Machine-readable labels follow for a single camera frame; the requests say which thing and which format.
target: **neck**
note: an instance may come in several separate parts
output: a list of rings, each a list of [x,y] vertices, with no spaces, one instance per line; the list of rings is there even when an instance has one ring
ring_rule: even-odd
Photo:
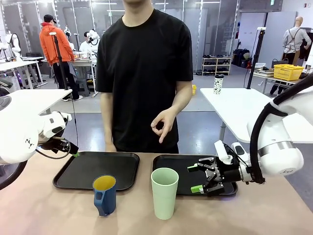
[[[139,3],[124,2],[125,15],[122,17],[124,25],[135,27],[145,23],[153,12],[150,0]]]

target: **cup rim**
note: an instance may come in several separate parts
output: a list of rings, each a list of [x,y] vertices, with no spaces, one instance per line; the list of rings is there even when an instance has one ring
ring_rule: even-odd
[[[162,185],[162,184],[157,183],[156,181],[153,180],[152,175],[153,175],[153,172],[155,172],[156,170],[159,170],[159,169],[170,169],[170,170],[172,170],[173,172],[176,173],[176,175],[177,175],[177,180],[176,180],[174,183],[170,184],[170,185]],[[164,187],[173,186],[174,184],[176,184],[176,183],[178,182],[178,180],[179,180],[179,175],[178,175],[178,173],[177,173],[175,170],[173,170],[173,169],[171,169],[171,168],[168,168],[168,167],[161,167],[161,168],[155,169],[155,170],[152,171],[152,173],[151,173],[151,181],[153,181],[156,185],[159,185],[159,186],[164,186]]]
[[[93,186],[93,185],[94,185],[94,182],[95,182],[97,179],[99,179],[100,177],[102,177],[102,176],[111,176],[111,177],[114,178],[115,183],[114,183],[114,185],[113,185],[111,188],[113,188],[113,187],[116,185],[116,178],[115,178],[114,176],[112,176],[112,175],[100,175],[99,177],[95,178],[94,181],[92,182],[92,188],[93,188],[94,190],[96,190],[96,189],[94,188],[94,186]]]

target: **shoe rack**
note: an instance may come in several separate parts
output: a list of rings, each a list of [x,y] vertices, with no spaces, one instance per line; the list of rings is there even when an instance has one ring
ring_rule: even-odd
[[[205,62],[211,62],[211,65],[205,65]],[[226,74],[229,75],[231,65],[231,57],[222,58],[202,58],[202,75],[216,75],[216,74]],[[227,68],[225,71],[218,71],[220,68]]]

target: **jacket hood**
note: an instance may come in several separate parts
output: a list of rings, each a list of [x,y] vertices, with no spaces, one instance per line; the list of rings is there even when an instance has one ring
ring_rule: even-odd
[[[53,26],[46,22],[43,22],[41,25],[43,26],[42,33],[46,36],[49,35],[50,32],[53,32],[53,30],[56,28],[56,26]]]

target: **black cap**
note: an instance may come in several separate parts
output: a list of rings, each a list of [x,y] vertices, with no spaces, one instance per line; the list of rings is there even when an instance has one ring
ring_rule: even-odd
[[[53,16],[52,15],[45,15],[44,16],[44,22],[51,22],[52,20],[54,20]]]

